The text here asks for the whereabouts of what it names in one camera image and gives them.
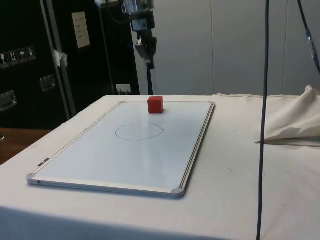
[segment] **wall outlet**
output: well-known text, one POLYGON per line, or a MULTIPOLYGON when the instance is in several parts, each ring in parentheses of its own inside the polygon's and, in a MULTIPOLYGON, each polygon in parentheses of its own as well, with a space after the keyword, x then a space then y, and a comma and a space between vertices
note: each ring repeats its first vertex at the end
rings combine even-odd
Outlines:
POLYGON ((123 89, 123 92, 124 92, 124 93, 128 93, 128 94, 131 93, 131 85, 130 85, 130 84, 124 84, 124 85, 122 86, 122 89, 123 89))
POLYGON ((131 85, 130 84, 117 84, 116 91, 122 94, 130 94, 131 93, 131 85))

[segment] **black cable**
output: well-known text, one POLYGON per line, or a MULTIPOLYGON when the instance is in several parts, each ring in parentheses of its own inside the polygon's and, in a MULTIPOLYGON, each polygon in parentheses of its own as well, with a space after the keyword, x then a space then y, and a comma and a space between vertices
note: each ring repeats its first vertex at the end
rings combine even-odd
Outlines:
POLYGON ((303 24, 304 24, 306 39, 307 39, 307 42, 309 44, 310 53, 311 53, 311 56, 313 58, 314 64, 316 66, 316 69, 320 73, 320 61, 319 61, 319 56, 318 56, 318 53, 317 53, 316 44, 315 44, 315 42, 314 42, 314 40, 312 38, 311 31, 309 30, 308 23, 307 23, 306 16, 305 16, 305 11, 304 11, 304 8, 302 6, 301 0, 298 0, 298 5, 299 5, 299 9, 300 9, 302 20, 303 20, 303 24))
POLYGON ((262 223, 262 196, 263 196, 263 175, 264 175, 264 151, 265 151, 265 127, 268 96, 268 72, 269 72, 269 0, 265 2, 265 60, 264 60, 264 83, 263 83, 263 106, 261 120, 260 139, 260 163, 259 163, 259 200, 258 200, 258 223, 256 230, 256 240, 260 240, 262 223))
POLYGON ((299 4, 299 9, 300 9, 301 17, 302 17, 302 20, 303 20, 304 28, 305 28, 305 30, 308 30, 309 27, 308 27, 308 24, 307 24, 304 8, 302 7, 302 4, 301 4, 301 0, 298 0, 298 4, 299 4))
POLYGON ((146 64, 146 71, 147 71, 147 81, 148 81, 148 94, 149 96, 153 96, 154 89, 152 87, 151 63, 146 64))

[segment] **red cube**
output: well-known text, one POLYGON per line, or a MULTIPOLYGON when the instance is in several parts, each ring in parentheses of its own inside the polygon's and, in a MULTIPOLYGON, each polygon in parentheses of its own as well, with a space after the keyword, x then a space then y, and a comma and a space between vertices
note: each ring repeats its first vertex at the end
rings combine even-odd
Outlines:
POLYGON ((150 114, 162 114, 164 112, 164 98, 162 96, 151 96, 148 99, 150 114))

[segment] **sticker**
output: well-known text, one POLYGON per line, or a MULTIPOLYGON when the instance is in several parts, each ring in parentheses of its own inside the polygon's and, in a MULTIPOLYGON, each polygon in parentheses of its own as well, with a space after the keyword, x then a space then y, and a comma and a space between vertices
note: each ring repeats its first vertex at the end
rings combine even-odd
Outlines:
POLYGON ((29 61, 36 60, 35 48, 33 46, 28 46, 26 48, 26 55, 27 55, 29 61))
POLYGON ((25 48, 18 49, 18 58, 21 64, 28 62, 27 51, 25 48))
POLYGON ((78 49, 90 46, 86 13, 84 11, 74 12, 72 13, 72 19, 78 49))
POLYGON ((19 64, 17 51, 8 51, 9 62, 11 66, 15 66, 19 64))
POLYGON ((0 53, 0 69, 9 68, 9 59, 6 52, 0 53))

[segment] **white tablecloth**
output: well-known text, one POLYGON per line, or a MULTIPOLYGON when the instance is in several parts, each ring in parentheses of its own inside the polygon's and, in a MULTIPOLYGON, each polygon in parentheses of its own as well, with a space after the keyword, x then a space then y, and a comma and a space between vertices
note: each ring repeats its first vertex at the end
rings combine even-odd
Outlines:
MULTIPOLYGON (((163 199, 27 185, 26 175, 119 101, 106 96, 0 166, 1 240, 253 240, 258 210, 262 98, 165 96, 215 101, 186 195, 163 199)), ((271 97, 272 113, 294 97, 271 97)), ((262 239, 318 240, 320 149, 265 146, 262 239)))

